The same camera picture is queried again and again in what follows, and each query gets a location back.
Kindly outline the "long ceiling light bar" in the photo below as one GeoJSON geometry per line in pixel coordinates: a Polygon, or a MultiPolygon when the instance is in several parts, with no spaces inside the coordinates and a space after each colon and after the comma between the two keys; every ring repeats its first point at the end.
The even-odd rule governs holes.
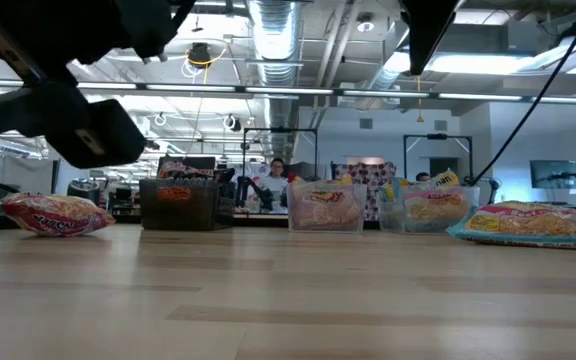
{"type": "Polygon", "coordinates": [[[383,98],[383,99],[421,99],[421,100],[460,100],[488,101],[508,103],[529,103],[537,99],[531,95],[497,95],[446,92],[419,91],[385,91],[385,90],[355,90],[355,89],[323,89],[296,87],[265,87],[241,85],[204,85],[204,84],[156,84],[156,83],[126,83],[126,82],[80,82],[77,87],[91,94],[134,94],[140,96],[185,96],[198,93],[200,95],[230,95],[251,94],[271,96],[332,96],[353,98],[383,98]]]}

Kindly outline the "grey cubicle partition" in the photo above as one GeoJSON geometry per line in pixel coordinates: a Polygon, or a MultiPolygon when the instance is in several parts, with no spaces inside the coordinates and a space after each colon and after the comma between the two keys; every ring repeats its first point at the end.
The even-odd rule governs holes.
{"type": "Polygon", "coordinates": [[[0,157],[0,183],[22,192],[50,194],[52,176],[51,160],[0,157]]]}

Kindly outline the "black and silver pot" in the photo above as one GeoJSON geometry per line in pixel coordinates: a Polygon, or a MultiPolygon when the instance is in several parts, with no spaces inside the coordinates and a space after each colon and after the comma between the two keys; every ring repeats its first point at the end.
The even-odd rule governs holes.
{"type": "Polygon", "coordinates": [[[78,178],[72,180],[67,188],[68,196],[75,196],[88,199],[95,204],[99,203],[100,187],[94,182],[86,178],[78,178]]]}

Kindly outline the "black rectangular frame stand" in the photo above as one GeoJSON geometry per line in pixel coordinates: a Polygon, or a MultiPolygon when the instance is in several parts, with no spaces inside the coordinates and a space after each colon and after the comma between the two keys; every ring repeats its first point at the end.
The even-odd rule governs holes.
{"type": "Polygon", "coordinates": [[[249,149],[250,143],[256,143],[256,140],[252,140],[250,143],[247,140],[247,134],[250,131],[256,132],[268,132],[270,134],[292,134],[292,133],[310,133],[311,136],[306,136],[306,140],[312,140],[313,147],[314,147],[314,163],[313,172],[310,175],[311,178],[319,178],[319,143],[318,143],[318,130],[315,128],[286,128],[286,127],[270,127],[270,128],[245,128],[243,130],[243,142],[240,144],[242,150],[242,162],[243,162],[243,169],[242,175],[246,176],[246,162],[247,162],[247,154],[249,149]]]}
{"type": "Polygon", "coordinates": [[[447,141],[453,140],[457,143],[468,155],[468,172],[467,175],[460,179],[461,184],[469,185],[469,181],[474,178],[474,161],[473,161],[473,139],[471,136],[464,135],[448,135],[445,133],[432,133],[426,135],[413,135],[404,134],[403,140],[403,173],[404,177],[408,177],[408,153],[422,140],[429,141],[447,141]]]}

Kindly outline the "black ceiling dome device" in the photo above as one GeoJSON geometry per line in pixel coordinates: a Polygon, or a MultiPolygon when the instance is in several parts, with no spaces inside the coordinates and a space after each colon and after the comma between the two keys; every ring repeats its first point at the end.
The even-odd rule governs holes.
{"type": "Polygon", "coordinates": [[[195,42],[187,54],[188,63],[197,69],[202,69],[210,66],[212,57],[209,53],[207,43],[195,42]]]}

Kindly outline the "patterned hanging cloth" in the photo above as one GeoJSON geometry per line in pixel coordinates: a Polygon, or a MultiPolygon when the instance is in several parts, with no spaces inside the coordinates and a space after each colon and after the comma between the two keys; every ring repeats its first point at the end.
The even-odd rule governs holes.
{"type": "Polygon", "coordinates": [[[331,175],[334,180],[342,180],[349,176],[354,184],[365,184],[368,187],[378,187],[391,183],[397,168],[392,162],[382,164],[331,164],[331,175]]]}

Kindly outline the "slanted silver ceiling duct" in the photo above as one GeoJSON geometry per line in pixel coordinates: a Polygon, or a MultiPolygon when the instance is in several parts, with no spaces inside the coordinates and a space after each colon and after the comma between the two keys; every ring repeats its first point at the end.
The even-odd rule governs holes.
{"type": "MultiPolygon", "coordinates": [[[[465,1],[460,1],[457,10],[465,1]]],[[[420,76],[410,74],[409,28],[403,22],[401,14],[400,19],[392,25],[393,35],[389,35],[385,40],[383,64],[363,90],[392,91],[400,76],[420,76]]]]}

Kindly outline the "black plastic bin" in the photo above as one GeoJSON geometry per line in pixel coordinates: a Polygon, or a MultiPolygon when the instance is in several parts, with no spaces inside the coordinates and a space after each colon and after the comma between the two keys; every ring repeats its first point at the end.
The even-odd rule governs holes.
{"type": "Polygon", "coordinates": [[[142,226],[146,230],[213,230],[218,189],[218,184],[212,180],[141,180],[142,226]]]}

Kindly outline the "dark wall screen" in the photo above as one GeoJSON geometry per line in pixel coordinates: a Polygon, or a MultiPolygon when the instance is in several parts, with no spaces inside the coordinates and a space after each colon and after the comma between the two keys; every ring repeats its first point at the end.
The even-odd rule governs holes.
{"type": "Polygon", "coordinates": [[[575,188],[576,163],[569,160],[531,160],[530,176],[533,188],[575,188]]]}

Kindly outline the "white pillar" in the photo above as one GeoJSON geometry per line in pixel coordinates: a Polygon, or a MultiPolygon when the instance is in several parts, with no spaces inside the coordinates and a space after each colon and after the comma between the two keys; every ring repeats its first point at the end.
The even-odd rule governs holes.
{"type": "Polygon", "coordinates": [[[68,186],[73,180],[88,178],[90,175],[89,169],[72,166],[52,147],[49,148],[48,156],[55,165],[54,194],[66,195],[68,186]]]}

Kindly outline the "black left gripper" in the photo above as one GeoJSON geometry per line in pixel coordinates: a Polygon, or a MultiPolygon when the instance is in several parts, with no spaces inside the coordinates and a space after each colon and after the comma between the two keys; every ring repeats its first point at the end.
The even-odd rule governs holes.
{"type": "MultiPolygon", "coordinates": [[[[157,57],[196,0],[0,0],[0,30],[51,80],[73,83],[67,64],[93,64],[113,49],[157,57]]],[[[0,59],[11,59],[0,50],[0,59]]],[[[44,82],[0,94],[0,134],[36,137],[86,126],[78,89],[44,82]]]]}

